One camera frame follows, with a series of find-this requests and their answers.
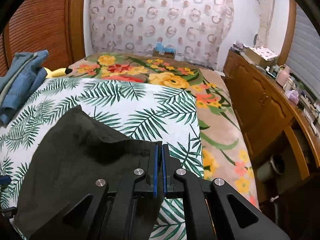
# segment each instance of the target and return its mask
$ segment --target beige curtain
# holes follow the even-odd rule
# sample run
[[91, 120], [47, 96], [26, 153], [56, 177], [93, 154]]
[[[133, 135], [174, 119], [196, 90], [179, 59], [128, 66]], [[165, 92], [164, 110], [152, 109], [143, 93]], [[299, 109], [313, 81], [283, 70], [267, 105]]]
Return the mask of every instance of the beige curtain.
[[176, 59], [215, 68], [233, 15], [233, 0], [90, 0], [93, 51], [151, 55], [161, 41]]
[[260, 3], [260, 27], [256, 41], [256, 47], [265, 45], [268, 47], [268, 36], [271, 26], [275, 0], [258, 0]]

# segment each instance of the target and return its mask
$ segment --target window blind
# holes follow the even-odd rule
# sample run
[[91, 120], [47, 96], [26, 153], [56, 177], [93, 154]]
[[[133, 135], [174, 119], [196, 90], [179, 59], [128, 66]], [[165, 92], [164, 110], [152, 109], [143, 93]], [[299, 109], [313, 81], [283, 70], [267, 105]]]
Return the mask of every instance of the window blind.
[[299, 5], [286, 64], [320, 99], [320, 37]]

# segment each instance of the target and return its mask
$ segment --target trash can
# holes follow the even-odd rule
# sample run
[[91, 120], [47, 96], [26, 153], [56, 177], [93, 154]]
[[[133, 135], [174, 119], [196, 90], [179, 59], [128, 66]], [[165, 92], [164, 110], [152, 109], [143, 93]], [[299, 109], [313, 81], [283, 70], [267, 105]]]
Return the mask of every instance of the trash can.
[[279, 155], [272, 155], [270, 160], [257, 169], [257, 177], [260, 181], [266, 182], [276, 175], [284, 173], [284, 161]]

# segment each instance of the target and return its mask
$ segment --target black cloth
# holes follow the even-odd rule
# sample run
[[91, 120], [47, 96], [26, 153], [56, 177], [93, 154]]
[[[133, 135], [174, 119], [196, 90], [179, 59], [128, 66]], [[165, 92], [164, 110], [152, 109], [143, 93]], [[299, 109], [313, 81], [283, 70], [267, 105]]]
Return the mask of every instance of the black cloth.
[[[97, 179], [120, 179], [148, 156], [151, 142], [132, 140], [100, 123], [77, 106], [66, 112], [39, 144], [21, 186], [14, 223], [25, 237], [44, 225], [70, 199]], [[148, 239], [163, 195], [139, 202], [139, 239]]]

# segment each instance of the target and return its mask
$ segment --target pink bottle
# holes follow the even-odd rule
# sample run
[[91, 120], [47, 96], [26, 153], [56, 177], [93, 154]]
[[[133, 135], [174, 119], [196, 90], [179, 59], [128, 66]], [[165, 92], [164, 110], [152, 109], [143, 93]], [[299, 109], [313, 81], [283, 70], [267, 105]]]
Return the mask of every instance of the pink bottle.
[[285, 65], [284, 70], [282, 70], [276, 77], [276, 81], [280, 86], [284, 86], [286, 83], [287, 79], [290, 77], [290, 68]]

